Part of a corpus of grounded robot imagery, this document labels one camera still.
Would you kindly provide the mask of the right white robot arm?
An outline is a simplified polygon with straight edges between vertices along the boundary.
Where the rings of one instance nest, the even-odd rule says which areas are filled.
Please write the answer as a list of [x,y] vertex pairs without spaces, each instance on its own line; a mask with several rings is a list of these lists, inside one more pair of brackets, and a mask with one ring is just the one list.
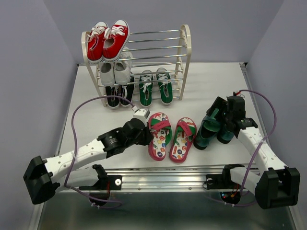
[[266,138],[262,137],[256,122],[246,117],[244,98],[238,95],[227,99],[217,97],[206,114],[222,126],[218,140],[227,143],[225,134],[232,133],[248,150],[259,173],[251,172],[250,167],[242,164],[229,164],[221,174],[208,174],[203,187],[225,191],[237,185],[252,193],[262,209],[295,206],[300,173],[277,157]]

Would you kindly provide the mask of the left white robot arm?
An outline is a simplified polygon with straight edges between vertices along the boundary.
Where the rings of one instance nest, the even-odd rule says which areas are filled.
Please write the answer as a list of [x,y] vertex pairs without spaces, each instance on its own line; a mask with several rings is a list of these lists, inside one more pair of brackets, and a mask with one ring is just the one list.
[[121,189],[121,176],[107,175],[96,162],[121,154],[132,145],[147,146],[152,140],[149,125],[133,118],[71,152],[46,159],[32,158],[23,175],[32,204],[44,203],[64,189]]

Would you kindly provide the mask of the green canvas sneaker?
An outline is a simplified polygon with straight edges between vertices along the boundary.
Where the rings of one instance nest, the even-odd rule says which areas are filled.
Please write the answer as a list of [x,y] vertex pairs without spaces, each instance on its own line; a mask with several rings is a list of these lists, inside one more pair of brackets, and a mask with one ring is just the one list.
[[165,68],[159,68],[156,73],[160,97],[163,104],[169,105],[173,101],[172,81]]
[[153,74],[150,70],[144,70],[139,78],[140,103],[143,107],[152,104]]

